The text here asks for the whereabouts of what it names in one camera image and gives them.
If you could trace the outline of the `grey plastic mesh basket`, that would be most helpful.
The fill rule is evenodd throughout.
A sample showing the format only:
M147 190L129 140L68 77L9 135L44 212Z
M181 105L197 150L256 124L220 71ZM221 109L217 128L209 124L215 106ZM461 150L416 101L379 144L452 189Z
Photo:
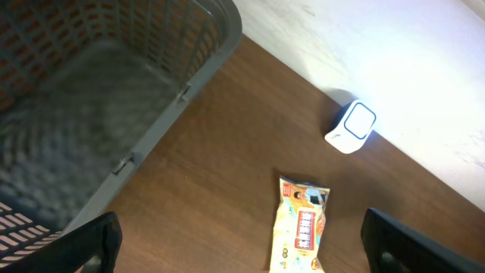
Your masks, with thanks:
M232 0L1 3L1 270L105 210L238 46Z

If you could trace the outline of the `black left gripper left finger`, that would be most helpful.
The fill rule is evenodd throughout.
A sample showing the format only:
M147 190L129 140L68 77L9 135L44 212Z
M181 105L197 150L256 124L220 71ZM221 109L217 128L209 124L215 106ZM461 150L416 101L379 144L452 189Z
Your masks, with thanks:
M106 212L63 236L50 231L29 240L2 235L1 271L112 273L122 238L114 212Z

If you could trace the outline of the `yellow snack bag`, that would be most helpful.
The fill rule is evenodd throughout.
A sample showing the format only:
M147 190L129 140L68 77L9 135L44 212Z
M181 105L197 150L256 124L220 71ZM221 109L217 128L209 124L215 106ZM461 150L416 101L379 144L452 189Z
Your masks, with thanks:
M323 273L318 250L330 189L280 177L280 204L273 228L270 272Z

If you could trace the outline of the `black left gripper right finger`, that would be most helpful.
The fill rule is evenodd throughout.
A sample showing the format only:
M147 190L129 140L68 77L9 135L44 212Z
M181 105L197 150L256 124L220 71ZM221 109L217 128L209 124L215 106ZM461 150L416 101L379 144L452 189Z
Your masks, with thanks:
M387 214L369 208L361 241L372 273L481 273L484 266L460 256Z

